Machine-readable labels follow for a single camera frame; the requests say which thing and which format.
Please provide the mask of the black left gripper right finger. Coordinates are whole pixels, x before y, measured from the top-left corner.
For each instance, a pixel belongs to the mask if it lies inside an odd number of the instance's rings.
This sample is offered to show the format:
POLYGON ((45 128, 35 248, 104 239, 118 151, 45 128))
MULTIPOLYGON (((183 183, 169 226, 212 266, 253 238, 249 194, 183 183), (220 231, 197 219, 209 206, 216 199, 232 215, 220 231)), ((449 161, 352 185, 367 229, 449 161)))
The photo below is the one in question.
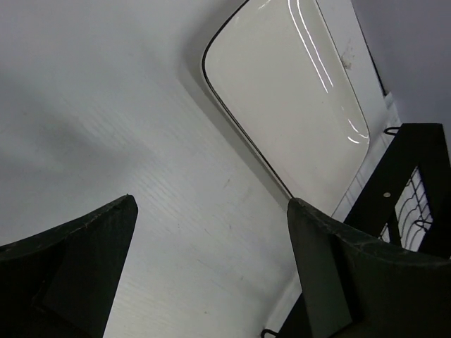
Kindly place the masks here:
POLYGON ((290 240, 314 337, 449 337, 450 262, 293 198, 290 240))

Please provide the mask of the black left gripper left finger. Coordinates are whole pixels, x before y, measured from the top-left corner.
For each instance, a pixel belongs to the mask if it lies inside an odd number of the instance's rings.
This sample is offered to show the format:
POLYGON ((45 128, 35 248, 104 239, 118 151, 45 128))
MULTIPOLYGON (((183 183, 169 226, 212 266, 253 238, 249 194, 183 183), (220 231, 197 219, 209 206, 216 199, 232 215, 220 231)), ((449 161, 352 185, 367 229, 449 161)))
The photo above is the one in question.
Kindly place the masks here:
POLYGON ((1 336, 103 337, 137 215, 125 195, 1 246, 1 336))

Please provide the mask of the white rectangular plate black rim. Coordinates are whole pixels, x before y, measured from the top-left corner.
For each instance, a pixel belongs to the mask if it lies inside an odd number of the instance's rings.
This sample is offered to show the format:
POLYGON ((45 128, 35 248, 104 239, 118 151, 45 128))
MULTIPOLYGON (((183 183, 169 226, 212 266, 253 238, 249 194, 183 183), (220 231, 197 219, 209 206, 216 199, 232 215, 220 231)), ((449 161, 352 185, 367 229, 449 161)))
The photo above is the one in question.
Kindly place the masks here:
POLYGON ((369 129, 318 4, 244 2, 209 42, 202 72, 283 189, 334 214, 369 129))

